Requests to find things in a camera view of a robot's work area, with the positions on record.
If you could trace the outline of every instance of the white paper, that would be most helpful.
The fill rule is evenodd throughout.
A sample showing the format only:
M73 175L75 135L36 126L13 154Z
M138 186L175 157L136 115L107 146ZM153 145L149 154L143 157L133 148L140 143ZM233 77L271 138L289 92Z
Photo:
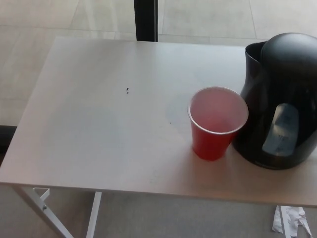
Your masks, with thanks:
M291 237L297 237L297 229L298 226L303 226L307 233L313 238L311 230L309 229L305 211L302 207L285 207L287 217L284 219L288 220L289 224L289 230L291 232ZM282 221L281 221L281 215L279 212L279 207L276 207L275 215L274 215L274 222L272 230L275 232L283 233L282 229Z

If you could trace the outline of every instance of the tile floor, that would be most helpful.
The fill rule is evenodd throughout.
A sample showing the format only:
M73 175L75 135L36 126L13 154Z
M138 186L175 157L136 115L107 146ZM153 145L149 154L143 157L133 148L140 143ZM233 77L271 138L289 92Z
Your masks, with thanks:
M317 36L315 0L158 0L158 8L161 42L246 46L283 32ZM133 0L0 0L1 125L18 125L56 36L135 40ZM84 236L80 227L87 224L92 195L55 190L50 199L76 237ZM270 232L273 211L264 205L106 194L96 237L282 237ZM0 237L54 237L7 187L0 187L0 212ZM316 215L309 210L311 222Z

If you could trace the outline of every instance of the red plastic cup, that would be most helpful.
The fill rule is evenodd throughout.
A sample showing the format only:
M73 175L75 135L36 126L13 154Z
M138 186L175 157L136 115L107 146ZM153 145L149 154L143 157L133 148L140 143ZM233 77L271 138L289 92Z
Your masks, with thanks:
M188 106L193 149L204 160L221 158L246 123L248 106L236 92L222 87L198 91Z

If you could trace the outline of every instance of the white table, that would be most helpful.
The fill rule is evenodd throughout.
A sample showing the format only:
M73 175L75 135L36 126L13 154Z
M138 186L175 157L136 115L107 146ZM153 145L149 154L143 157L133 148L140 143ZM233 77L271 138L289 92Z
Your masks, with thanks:
M192 95L215 85L240 92L244 80L243 47L57 38L0 183L61 237L72 236L33 187L96 191L87 237L106 190L316 206L316 152L284 171L255 166L231 147L215 162L193 153Z

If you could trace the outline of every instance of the black kettle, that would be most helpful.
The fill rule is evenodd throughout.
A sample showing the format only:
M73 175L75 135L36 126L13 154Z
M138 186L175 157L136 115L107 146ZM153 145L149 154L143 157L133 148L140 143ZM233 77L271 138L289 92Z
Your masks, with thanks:
M245 55L249 118L233 146L268 169L296 166L317 146L317 38L280 34Z

